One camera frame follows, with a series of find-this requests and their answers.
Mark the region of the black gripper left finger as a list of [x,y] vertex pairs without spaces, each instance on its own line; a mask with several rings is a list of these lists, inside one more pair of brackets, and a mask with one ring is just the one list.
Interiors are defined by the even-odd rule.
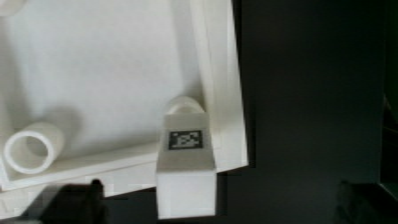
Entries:
[[88,184],[47,186],[17,217],[17,224],[108,224],[104,187]]

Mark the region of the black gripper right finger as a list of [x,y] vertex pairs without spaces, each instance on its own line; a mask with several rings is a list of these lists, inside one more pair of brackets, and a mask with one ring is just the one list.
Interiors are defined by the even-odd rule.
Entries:
[[378,184],[339,183],[332,224],[398,224],[398,198]]

